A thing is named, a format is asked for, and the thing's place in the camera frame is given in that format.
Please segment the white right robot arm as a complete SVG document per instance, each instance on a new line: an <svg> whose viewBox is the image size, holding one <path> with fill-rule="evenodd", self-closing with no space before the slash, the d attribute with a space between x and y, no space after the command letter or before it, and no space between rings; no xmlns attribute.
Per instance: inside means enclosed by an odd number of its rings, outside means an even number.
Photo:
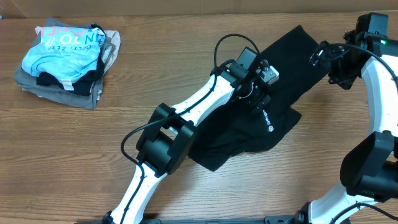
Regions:
<svg viewBox="0 0 398 224"><path fill-rule="evenodd" d="M369 136L343 159L340 181L306 203L288 223L348 223L364 207L397 198L397 41L377 32L345 35L345 43L323 41L310 61L329 69L329 82L347 90L364 80Z"/></svg>

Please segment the black t-shirt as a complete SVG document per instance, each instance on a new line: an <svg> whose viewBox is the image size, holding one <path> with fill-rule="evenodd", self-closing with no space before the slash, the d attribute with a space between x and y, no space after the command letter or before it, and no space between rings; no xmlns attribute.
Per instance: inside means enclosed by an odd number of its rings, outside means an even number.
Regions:
<svg viewBox="0 0 398 224"><path fill-rule="evenodd" d="M278 81L262 87L271 98L269 107L250 110L238 100L220 106L199 124L188 156L215 171L242 152L268 151L276 146L302 116L292 104L327 74L310 63L317 47L303 27L297 26L263 50L258 58L279 72Z"/></svg>

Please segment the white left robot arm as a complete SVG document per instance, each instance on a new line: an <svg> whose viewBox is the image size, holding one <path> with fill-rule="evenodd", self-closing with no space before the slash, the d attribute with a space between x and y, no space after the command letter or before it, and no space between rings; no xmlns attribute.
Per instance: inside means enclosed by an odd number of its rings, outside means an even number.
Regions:
<svg viewBox="0 0 398 224"><path fill-rule="evenodd" d="M128 133L121 142L122 154L136 165L136 169L121 202L101 222L140 223L157 186L186 158L197 126L233 98L262 96L262 87L277 79L277 72L259 72L252 78L238 78L227 70L211 75L187 100L173 106L162 103L156 107L149 122Z"/></svg>

